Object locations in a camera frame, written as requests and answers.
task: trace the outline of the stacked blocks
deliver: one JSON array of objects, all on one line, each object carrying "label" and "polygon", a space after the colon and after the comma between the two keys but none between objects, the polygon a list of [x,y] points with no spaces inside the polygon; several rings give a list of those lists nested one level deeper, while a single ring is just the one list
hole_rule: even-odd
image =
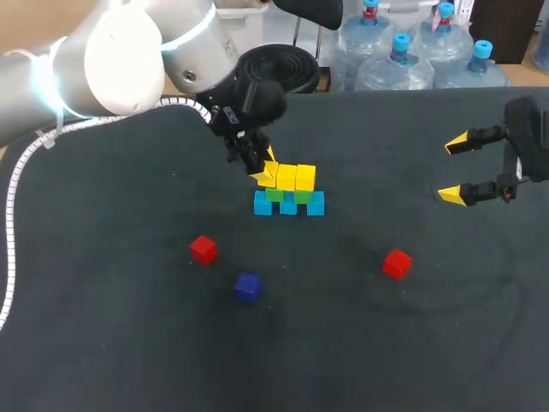
[{"label": "stacked blocks", "polygon": [[273,173],[273,178],[257,181],[266,189],[256,191],[256,215],[271,216],[273,203],[278,203],[281,215],[297,215],[298,205],[304,204],[308,216],[324,216],[324,192],[314,191],[317,178],[315,166],[281,165],[275,161],[265,161],[265,169]]},{"label": "stacked blocks", "polygon": [[237,299],[246,302],[256,302],[262,292],[259,277],[251,273],[241,273],[238,276],[237,284],[234,286],[234,293]]}]

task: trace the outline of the plastic water jug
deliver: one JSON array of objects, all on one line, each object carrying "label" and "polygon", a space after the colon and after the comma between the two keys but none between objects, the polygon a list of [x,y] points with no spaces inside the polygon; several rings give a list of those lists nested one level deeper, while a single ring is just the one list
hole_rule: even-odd
[{"label": "plastic water jug", "polygon": [[389,50],[392,25],[377,15],[378,3],[364,0],[362,15],[348,19],[338,33],[331,64],[332,90],[353,91],[360,65],[373,54]]},{"label": "plastic water jug", "polygon": [[435,88],[498,88],[510,86],[505,73],[489,60],[492,43],[479,40],[473,57],[462,59],[437,70]]},{"label": "plastic water jug", "polygon": [[543,24],[543,28],[540,30],[540,38],[534,48],[532,59],[540,70],[549,73],[549,19]]},{"label": "plastic water jug", "polygon": [[387,56],[366,60],[355,90],[421,90],[432,88],[435,70],[428,61],[408,53],[410,36],[397,33]]},{"label": "plastic water jug", "polygon": [[469,58],[473,52],[473,38],[468,28],[452,22],[454,4],[438,5],[440,22],[433,31],[433,22],[424,21],[412,45],[412,51],[431,62],[435,70],[439,66],[460,58]]}]

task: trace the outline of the cable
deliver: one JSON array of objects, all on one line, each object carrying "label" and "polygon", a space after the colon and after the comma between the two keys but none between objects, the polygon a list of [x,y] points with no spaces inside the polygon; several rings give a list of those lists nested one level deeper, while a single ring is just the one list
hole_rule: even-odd
[{"label": "cable", "polygon": [[[196,110],[202,119],[209,124],[212,120],[212,113],[197,103],[194,100],[186,99],[185,97],[169,97],[161,99],[153,109],[157,109],[165,106],[187,106]],[[6,287],[6,294],[3,300],[2,310],[0,311],[0,330],[2,330],[6,321],[8,320],[9,310],[13,304],[14,291],[15,291],[15,194],[17,192],[17,186],[19,185],[19,179],[23,173],[25,165],[28,160],[39,148],[44,146],[47,142],[51,141],[51,137],[61,136],[71,131],[84,130],[90,127],[101,126],[103,124],[115,123],[120,120],[124,120],[129,116],[112,116],[107,118],[91,118],[89,120],[82,121],[80,123],[68,124],[62,127],[61,130],[51,130],[43,135],[39,136],[34,142],[32,142],[23,152],[19,160],[17,161],[14,171],[9,179],[8,198],[6,200],[6,241],[7,241],[7,253],[8,253],[8,284]]]}]

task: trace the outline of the block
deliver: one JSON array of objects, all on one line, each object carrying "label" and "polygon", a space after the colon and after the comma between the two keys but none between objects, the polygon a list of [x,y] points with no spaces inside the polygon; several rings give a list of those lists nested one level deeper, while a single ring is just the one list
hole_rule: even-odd
[{"label": "block", "polygon": [[298,165],[295,177],[296,191],[314,191],[315,180],[317,179],[317,167],[309,165]]},{"label": "block", "polygon": [[324,192],[313,191],[310,203],[307,203],[308,216],[324,216]]},{"label": "block", "polygon": [[267,200],[270,202],[284,202],[284,191],[279,191],[278,189],[268,187],[265,189],[265,193],[267,194]]},{"label": "block", "polygon": [[204,235],[192,242],[189,248],[192,257],[204,266],[208,266],[217,256],[217,245],[213,240]]},{"label": "block", "polygon": [[237,284],[234,286],[234,293],[237,299],[245,302],[257,302],[262,292],[259,276],[252,273],[241,273],[238,275]]},{"label": "block", "polygon": [[281,215],[297,215],[298,205],[293,201],[293,192],[284,192],[284,202],[280,205]]},{"label": "block", "polygon": [[254,215],[273,215],[273,203],[267,200],[267,195],[264,191],[256,191],[256,195],[254,196]]},{"label": "block", "polygon": [[387,256],[387,258],[385,258],[383,272],[391,276],[393,279],[400,281],[411,267],[412,258],[406,253],[395,249]]},{"label": "block", "polygon": [[252,175],[261,187],[276,187],[276,174],[278,173],[278,162],[265,161],[263,173]]},{"label": "block", "polygon": [[295,191],[295,175],[297,172],[297,166],[279,165],[276,175],[276,188],[281,191]]},{"label": "block", "polygon": [[312,191],[295,191],[293,201],[296,204],[307,204],[312,202]]}]

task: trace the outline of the dark blue block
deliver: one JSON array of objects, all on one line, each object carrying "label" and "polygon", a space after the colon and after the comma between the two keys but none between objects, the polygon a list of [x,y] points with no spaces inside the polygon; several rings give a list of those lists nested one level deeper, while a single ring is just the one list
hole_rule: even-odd
[{"label": "dark blue block", "polygon": [[284,192],[284,202],[280,204],[281,215],[296,215],[298,213],[298,205],[293,201],[293,192]]},{"label": "dark blue block", "polygon": [[261,293],[261,282],[257,275],[241,273],[237,284],[234,286],[237,298],[246,302],[256,302]]},{"label": "dark blue block", "polygon": [[273,215],[273,203],[267,200],[267,194],[264,191],[256,191],[254,197],[254,214],[256,216]]},{"label": "dark blue block", "polygon": [[312,201],[307,204],[308,216],[324,216],[324,192],[313,191]]}]

